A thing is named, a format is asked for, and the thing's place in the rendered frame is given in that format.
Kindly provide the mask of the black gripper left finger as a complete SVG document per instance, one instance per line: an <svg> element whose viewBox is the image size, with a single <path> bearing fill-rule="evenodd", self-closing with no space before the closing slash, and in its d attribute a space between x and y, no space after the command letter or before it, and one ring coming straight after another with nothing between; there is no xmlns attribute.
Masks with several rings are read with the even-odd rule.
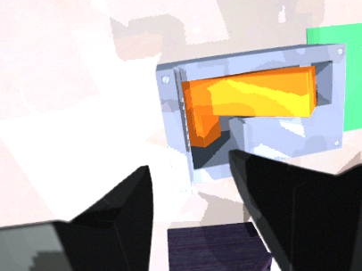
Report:
<svg viewBox="0 0 362 271"><path fill-rule="evenodd" d="M139 166L69 221L0 226L0 271L150 271L154 213Z"/></svg>

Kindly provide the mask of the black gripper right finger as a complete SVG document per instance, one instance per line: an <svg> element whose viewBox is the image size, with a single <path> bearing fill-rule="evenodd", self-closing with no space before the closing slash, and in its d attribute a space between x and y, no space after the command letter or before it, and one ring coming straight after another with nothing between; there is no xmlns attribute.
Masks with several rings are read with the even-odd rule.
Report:
<svg viewBox="0 0 362 271"><path fill-rule="evenodd" d="M362 271L362 163L335 175L237 149L228 156L281 271Z"/></svg>

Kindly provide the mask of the green flat mat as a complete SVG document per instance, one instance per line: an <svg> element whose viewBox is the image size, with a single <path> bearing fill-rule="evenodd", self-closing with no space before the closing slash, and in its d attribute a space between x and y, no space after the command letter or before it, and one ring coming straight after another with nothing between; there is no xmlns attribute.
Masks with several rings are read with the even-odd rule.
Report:
<svg viewBox="0 0 362 271"><path fill-rule="evenodd" d="M343 132L362 128L362 23L306 29L307 43L157 64L177 196L192 184L231 177L231 150L274 160L342 148ZM315 66L316 107L309 117L219 116L221 136L190 146L181 82L255 70Z"/></svg>

